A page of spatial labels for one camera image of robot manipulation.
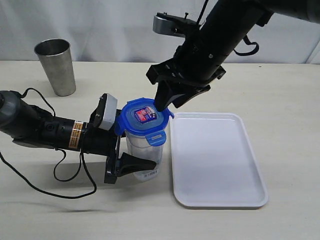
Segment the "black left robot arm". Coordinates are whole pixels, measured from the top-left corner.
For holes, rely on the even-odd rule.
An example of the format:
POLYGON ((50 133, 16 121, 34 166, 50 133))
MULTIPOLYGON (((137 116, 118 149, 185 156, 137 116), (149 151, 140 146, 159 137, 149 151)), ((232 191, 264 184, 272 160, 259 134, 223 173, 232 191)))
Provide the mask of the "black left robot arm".
POLYGON ((17 145, 28 148, 62 149, 106 156, 104 182, 115 184, 117 136, 114 122, 117 99, 108 93, 99 98, 89 122, 58 117, 23 101, 16 91, 0 92, 0 130, 17 145))

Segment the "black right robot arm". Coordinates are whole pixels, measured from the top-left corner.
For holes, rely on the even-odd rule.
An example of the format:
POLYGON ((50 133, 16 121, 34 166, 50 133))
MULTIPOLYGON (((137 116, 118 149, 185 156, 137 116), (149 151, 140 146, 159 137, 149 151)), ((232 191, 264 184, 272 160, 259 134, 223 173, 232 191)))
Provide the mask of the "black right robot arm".
POLYGON ((173 57, 150 66, 146 77, 157 85, 154 108, 168 114, 168 106, 181 107, 192 98, 210 90, 225 70, 222 63, 244 41, 251 44, 248 32, 266 25, 279 14, 311 23, 320 21, 317 0, 219 0, 205 22, 187 17, 157 13, 153 31, 160 35, 183 37, 173 57))

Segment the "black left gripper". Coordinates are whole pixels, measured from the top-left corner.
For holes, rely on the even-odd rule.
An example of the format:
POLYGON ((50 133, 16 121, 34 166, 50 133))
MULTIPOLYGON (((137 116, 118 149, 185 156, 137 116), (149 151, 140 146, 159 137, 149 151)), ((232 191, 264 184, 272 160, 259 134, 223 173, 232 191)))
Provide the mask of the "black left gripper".
POLYGON ((153 170, 157 163, 123 153, 119 158, 120 137, 114 133, 114 127, 109 130, 98 128, 94 121, 100 117, 95 109, 89 118, 82 141, 82 152, 105 156, 104 183, 115 184, 118 177, 140 171, 153 170))

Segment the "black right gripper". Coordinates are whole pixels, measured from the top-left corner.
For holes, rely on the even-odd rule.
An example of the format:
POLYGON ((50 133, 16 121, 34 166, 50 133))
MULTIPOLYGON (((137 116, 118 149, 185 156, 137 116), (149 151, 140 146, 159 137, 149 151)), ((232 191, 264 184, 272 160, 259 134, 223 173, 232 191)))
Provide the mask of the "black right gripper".
POLYGON ((181 45, 173 58, 151 65, 146 76, 153 85, 158 83, 154 98, 157 111, 162 112, 171 103, 180 108, 194 97, 208 92, 210 82, 221 79, 226 73, 221 66, 224 59, 225 56, 214 54, 207 47, 181 45))

